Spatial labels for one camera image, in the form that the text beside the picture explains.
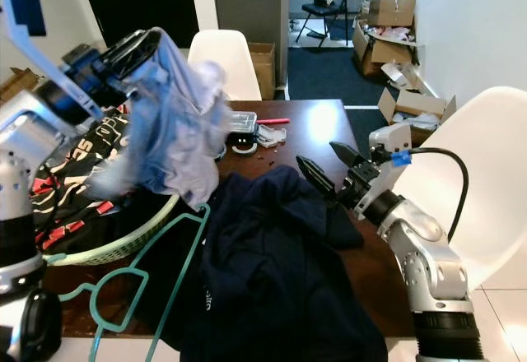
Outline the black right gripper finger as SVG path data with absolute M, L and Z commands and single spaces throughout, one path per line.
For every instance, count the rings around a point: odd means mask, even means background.
M 365 168 L 371 166 L 370 161 L 359 154 L 356 148 L 343 142 L 330 142 L 330 147 L 334 154 L 338 156 L 349 169 L 352 168 Z
M 309 158 L 297 158 L 296 163 L 306 181 L 321 193 L 327 202 L 339 202 L 343 197 L 343 190 L 336 188 L 323 168 Z

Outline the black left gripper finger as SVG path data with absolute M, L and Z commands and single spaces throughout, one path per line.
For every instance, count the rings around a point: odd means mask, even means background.
M 148 60 L 156 52 L 162 34 L 160 31 L 134 31 L 103 53 L 108 63 Z
M 133 49 L 128 56 L 124 56 L 124 80 L 132 79 L 140 69 L 150 65 L 156 53 L 158 49 Z

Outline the light blue printed garment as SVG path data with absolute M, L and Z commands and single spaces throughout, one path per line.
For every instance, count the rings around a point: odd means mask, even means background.
M 225 148 L 232 110 L 226 74 L 212 61 L 190 63 L 160 27 L 158 53 L 125 81 L 136 89 L 118 158 L 89 178 L 90 196 L 109 200 L 133 188 L 177 194 L 190 207 L 219 183 L 216 156 Z

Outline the navy garment with pink logo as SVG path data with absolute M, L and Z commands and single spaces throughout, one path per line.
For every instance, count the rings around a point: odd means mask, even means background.
M 285 350 L 305 340 L 298 324 L 365 323 L 385 348 L 339 254 L 364 239 L 294 168 L 231 174 L 208 205 L 199 225 L 193 208 L 178 204 L 182 220 L 139 262 L 148 280 L 134 317 L 160 332 L 180 362 L 240 357 L 241 331 L 259 328 Z

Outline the grey case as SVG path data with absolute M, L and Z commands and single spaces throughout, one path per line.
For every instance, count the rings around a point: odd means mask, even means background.
M 234 146 L 251 146 L 260 144 L 264 147 L 274 146 L 287 139 L 285 128 L 269 128 L 259 122 L 254 111 L 233 111 L 231 130 L 226 143 Z

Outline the open cardboard box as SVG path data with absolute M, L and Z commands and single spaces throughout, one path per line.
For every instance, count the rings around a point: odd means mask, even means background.
M 428 132 L 436 130 L 456 111 L 451 101 L 403 89 L 397 95 L 392 95 L 388 89 L 381 91 L 377 106 L 389 124 L 406 123 L 411 128 Z

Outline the tape roll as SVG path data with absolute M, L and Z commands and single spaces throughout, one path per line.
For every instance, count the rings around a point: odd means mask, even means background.
M 235 154 L 253 155 L 259 150 L 259 136 L 256 132 L 231 132 L 227 136 L 227 144 Z

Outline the white plastic chair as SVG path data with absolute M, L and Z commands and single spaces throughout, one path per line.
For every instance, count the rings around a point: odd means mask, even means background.
M 466 164 L 469 188 L 451 247 L 463 260 L 474 290 L 527 240 L 527 91 L 485 89 L 422 147 L 448 149 Z M 393 188 L 443 226 L 452 223 L 460 190 L 458 165 L 437 154 L 413 155 Z
M 237 30 L 201 30 L 189 46 L 189 61 L 212 61 L 226 74 L 222 90 L 233 101 L 261 101 L 247 39 Z

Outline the black garment with red print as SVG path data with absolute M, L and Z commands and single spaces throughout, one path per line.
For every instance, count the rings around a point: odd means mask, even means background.
M 42 164 L 34 178 L 31 204 L 34 241 L 44 254 L 80 253 L 120 237 L 123 197 L 99 200 L 90 196 L 89 178 L 103 170 L 127 146 L 128 115 L 110 111 L 91 125 L 69 152 Z

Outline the small cardboard box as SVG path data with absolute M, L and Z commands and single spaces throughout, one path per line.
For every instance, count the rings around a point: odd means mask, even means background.
M 275 46 L 270 43 L 248 43 L 248 46 L 261 99 L 271 101 L 276 90 Z

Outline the black folding chair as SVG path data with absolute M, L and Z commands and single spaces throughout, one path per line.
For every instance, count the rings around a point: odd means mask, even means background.
M 301 36 L 304 34 L 304 30 L 308 30 L 309 36 L 316 36 L 316 38 L 319 38 L 319 47 L 321 47 L 321 44 L 326 41 L 326 38 L 328 36 L 328 25 L 326 24 L 327 20 L 329 19 L 329 17 L 336 17 L 338 15 L 345 16 L 345 34 L 348 38 L 350 38 L 350 26 L 352 24 L 352 21 L 350 17 L 350 11 L 349 9 L 347 9 L 347 0 L 326 1 L 329 4 L 328 6 L 316 6 L 313 4 L 313 1 L 311 3 L 304 4 L 301 6 L 301 10 L 304 10 L 308 17 L 305 19 L 304 24 L 301 25 L 301 30 L 298 31 L 296 41 L 300 41 Z M 319 16 L 320 19 L 323 20 L 323 32 L 309 30 L 309 28 L 306 27 L 306 23 L 311 20 L 312 16 Z

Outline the large cardboard box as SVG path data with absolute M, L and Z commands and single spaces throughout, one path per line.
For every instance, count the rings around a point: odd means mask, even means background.
M 417 0 L 372 0 L 352 25 L 355 63 L 365 77 L 387 63 L 417 65 Z

